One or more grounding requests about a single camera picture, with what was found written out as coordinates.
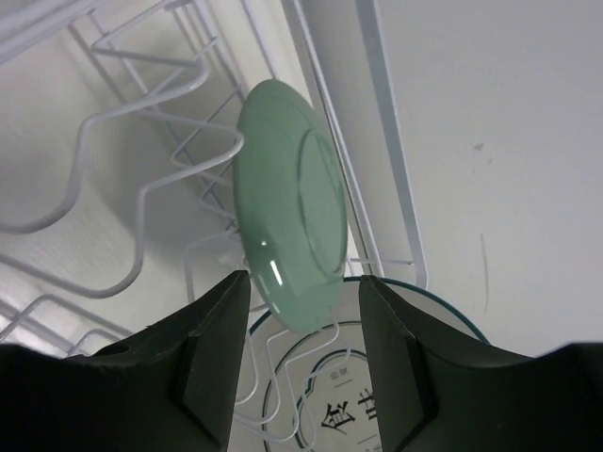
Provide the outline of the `white plate grey rim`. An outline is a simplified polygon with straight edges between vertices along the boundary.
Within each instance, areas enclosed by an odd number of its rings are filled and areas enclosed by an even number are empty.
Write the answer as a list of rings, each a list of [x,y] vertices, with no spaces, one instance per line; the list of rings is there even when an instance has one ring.
[[[252,314],[229,450],[381,450],[359,283],[346,278],[334,322],[309,334],[268,310]]]

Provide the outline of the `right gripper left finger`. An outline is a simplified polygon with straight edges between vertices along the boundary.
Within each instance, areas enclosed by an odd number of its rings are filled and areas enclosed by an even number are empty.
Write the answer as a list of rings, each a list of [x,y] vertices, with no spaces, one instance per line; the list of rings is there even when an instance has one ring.
[[[250,276],[237,270],[90,356],[2,346],[2,449],[226,450],[250,301]]]

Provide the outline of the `small green patterned plate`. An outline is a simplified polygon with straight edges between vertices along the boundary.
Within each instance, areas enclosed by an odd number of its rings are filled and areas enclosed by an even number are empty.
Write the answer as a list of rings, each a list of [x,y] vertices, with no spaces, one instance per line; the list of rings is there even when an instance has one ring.
[[[253,281],[284,327],[317,331],[339,301],[348,250],[337,152],[314,108],[276,79],[250,91],[236,127],[235,209]]]

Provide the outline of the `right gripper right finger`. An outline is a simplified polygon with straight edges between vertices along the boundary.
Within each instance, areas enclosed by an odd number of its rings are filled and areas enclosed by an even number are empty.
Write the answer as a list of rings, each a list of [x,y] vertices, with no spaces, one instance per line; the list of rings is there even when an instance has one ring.
[[[365,276],[358,300],[386,451],[598,451],[602,346],[494,347]]]

